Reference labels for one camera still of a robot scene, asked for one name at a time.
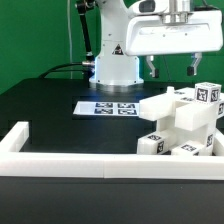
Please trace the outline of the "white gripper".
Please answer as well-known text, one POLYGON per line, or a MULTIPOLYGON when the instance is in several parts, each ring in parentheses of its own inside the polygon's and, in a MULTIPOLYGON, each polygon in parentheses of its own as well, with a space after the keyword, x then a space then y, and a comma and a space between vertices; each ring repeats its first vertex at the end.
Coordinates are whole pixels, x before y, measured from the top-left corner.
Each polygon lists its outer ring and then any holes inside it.
POLYGON ((196 76, 201 52, 223 46, 222 12, 193 11, 190 0, 140 0, 130 6, 128 17, 126 53, 147 56, 152 78, 159 77, 152 55, 193 53, 187 75, 196 76))

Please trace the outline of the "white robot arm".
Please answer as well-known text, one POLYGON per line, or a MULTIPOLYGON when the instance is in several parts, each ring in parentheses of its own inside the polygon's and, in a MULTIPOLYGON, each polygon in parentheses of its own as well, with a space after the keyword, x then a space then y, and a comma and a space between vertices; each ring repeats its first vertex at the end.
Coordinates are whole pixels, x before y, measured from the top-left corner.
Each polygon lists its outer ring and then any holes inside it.
POLYGON ((89 83, 94 87, 128 88, 143 83, 139 58, 144 56, 153 78, 159 70, 153 65, 156 55, 193 55, 187 74, 197 74, 204 52, 223 46, 222 12, 193 0, 138 0, 126 6, 124 0, 78 0, 86 47, 86 58, 93 67, 89 83), (101 14, 101 50, 92 54, 85 14, 97 7, 101 14))

